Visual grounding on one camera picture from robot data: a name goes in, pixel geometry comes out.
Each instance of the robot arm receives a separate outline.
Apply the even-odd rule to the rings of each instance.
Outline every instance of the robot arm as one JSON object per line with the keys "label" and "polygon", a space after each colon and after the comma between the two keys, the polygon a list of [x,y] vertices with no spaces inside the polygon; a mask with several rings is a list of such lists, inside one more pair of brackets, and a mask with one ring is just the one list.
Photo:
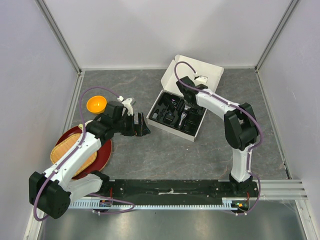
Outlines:
{"label": "robot arm", "polygon": [[[144,136],[150,133],[142,112],[138,113],[138,124],[135,124],[133,114],[133,98],[128,98],[122,102],[108,102],[104,113],[99,114],[94,120],[85,126],[85,138],[80,145],[81,134],[78,141],[62,158],[42,174],[34,172],[29,178],[29,201],[35,204],[36,196],[52,172],[55,174],[45,186],[37,208],[54,219],[61,217],[74,201],[91,193],[100,190],[103,180],[108,178],[104,174],[96,171],[89,173],[86,177],[72,180],[76,171],[84,162],[101,148],[115,133],[124,136]],[[75,149],[74,154],[60,167],[57,166]]]}
{"label": "robot arm", "polygon": [[232,147],[233,153],[230,181],[238,185],[245,185],[248,181],[252,181],[252,177],[248,173],[251,165],[251,147],[256,143],[259,132],[245,114],[232,106],[244,109],[255,118],[252,107],[248,103],[240,105],[220,96],[219,99],[221,100],[211,97],[215,94],[213,91],[203,84],[195,86],[194,82],[187,76],[182,78],[181,81],[208,93],[192,90],[177,81],[176,84],[183,94],[186,105],[192,108],[206,108],[224,120],[225,138]]}

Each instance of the box flap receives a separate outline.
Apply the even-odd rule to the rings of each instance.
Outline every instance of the box flap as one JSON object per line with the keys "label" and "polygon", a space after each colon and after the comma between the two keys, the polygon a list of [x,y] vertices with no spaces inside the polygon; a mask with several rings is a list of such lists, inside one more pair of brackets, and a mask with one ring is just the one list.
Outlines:
{"label": "box flap", "polygon": [[177,74],[180,78],[188,76],[191,80],[193,80],[196,86],[199,84],[204,84],[212,91],[216,91],[220,78],[224,72],[224,68],[182,55],[176,55],[174,60],[171,61],[169,67],[165,71],[161,79],[161,84],[164,90],[181,97],[183,96],[176,85],[177,78],[174,73],[176,63],[181,61],[189,63],[196,70],[198,75],[207,77],[207,81],[200,82],[194,80],[194,73],[186,64],[179,64],[177,67]]}

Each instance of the red tray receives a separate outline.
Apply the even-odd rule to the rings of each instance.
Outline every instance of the red tray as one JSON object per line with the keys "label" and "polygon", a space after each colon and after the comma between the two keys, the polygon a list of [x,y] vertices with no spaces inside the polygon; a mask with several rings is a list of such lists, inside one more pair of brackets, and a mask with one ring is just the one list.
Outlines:
{"label": "red tray", "polygon": [[[75,126],[68,131],[66,131],[58,140],[56,145],[67,139],[73,134],[81,134],[82,130]],[[97,151],[96,159],[94,162],[88,166],[85,170],[80,172],[77,176],[74,176],[72,179],[77,180],[85,177],[87,174],[91,173],[94,170],[101,171],[107,164],[112,151],[112,142],[111,140],[108,140],[100,149]]]}

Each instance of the orange bowl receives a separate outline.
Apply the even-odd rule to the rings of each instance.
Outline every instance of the orange bowl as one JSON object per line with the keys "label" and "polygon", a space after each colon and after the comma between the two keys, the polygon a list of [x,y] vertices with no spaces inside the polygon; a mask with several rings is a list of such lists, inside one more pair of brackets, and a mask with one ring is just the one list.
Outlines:
{"label": "orange bowl", "polygon": [[103,96],[93,96],[86,102],[86,108],[93,114],[101,114],[105,111],[107,99]]}

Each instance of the cardboard box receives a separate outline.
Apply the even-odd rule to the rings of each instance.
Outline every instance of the cardboard box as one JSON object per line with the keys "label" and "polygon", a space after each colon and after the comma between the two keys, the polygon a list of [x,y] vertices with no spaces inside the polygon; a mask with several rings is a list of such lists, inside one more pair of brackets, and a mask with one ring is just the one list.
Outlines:
{"label": "cardboard box", "polygon": [[[188,76],[196,86],[204,84],[212,91],[216,91],[224,72],[222,67],[176,55],[161,79],[163,90],[152,105],[146,121],[149,125],[194,142],[207,110],[205,108],[198,110],[191,108],[188,111],[178,109],[183,104],[183,95],[177,87],[174,68],[176,63],[181,61],[189,63],[198,75],[204,77],[201,80],[194,80],[194,73],[189,66],[180,64],[177,67],[177,74],[180,78]],[[188,113],[186,118],[182,119],[182,112]]]}

